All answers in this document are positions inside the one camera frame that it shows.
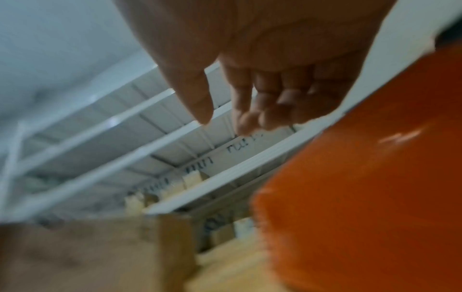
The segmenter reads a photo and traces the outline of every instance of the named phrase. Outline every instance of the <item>orange plastic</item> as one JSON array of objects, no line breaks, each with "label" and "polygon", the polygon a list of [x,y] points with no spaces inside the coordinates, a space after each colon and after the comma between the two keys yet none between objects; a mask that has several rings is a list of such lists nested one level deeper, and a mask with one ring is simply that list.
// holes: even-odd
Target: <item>orange plastic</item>
[{"label": "orange plastic", "polygon": [[462,291],[462,45],[423,57],[254,198],[298,291]]}]

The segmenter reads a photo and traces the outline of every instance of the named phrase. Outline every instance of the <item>orange object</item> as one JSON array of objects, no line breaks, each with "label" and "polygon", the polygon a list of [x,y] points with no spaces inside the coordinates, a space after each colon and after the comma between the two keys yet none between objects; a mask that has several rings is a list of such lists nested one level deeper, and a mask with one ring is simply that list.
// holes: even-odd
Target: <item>orange object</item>
[{"label": "orange object", "polygon": [[462,45],[425,56],[254,198],[297,291],[462,291]]}]

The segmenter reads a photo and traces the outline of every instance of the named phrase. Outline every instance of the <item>hand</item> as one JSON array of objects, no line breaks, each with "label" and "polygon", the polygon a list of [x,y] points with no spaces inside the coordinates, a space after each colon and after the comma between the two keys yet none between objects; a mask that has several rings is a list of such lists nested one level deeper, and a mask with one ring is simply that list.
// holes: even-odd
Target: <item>hand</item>
[{"label": "hand", "polygon": [[249,135],[337,108],[395,0],[115,2],[202,124],[213,114],[204,69],[218,59],[231,85],[234,130]]}]

